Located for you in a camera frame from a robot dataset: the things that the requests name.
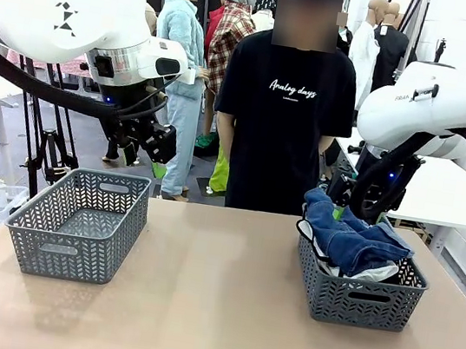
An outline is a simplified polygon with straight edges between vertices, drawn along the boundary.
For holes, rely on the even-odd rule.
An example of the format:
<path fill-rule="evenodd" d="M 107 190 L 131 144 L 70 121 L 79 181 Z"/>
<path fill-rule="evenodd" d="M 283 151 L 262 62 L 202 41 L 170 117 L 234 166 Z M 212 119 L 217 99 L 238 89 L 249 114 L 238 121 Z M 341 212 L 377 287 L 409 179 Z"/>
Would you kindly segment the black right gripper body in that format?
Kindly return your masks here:
<path fill-rule="evenodd" d="M 351 191 L 350 210 L 358 218 L 376 221 L 382 212 L 397 209 L 421 165 L 419 156 L 392 159 L 391 153 L 383 154 L 369 168 L 358 172 Z"/>

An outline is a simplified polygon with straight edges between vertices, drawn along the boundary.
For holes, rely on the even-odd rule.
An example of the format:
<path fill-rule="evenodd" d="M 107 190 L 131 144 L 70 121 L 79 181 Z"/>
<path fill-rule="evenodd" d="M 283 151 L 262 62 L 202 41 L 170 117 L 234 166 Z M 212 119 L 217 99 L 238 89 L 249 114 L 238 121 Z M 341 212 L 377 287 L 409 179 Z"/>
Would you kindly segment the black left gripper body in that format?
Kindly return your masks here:
<path fill-rule="evenodd" d="M 149 92 L 143 88 L 131 86 L 108 86 L 99 84 L 102 101 L 113 108 L 128 109 L 132 105 L 138 103 L 144 97 L 149 95 Z M 140 144 L 142 126 L 140 123 L 146 123 L 149 126 L 154 119 L 154 114 L 144 115 L 132 120 L 118 120 L 117 118 L 102 118 L 99 120 L 106 138 L 116 144 L 125 145 L 125 138 L 133 138 L 136 140 L 136 145 Z"/>

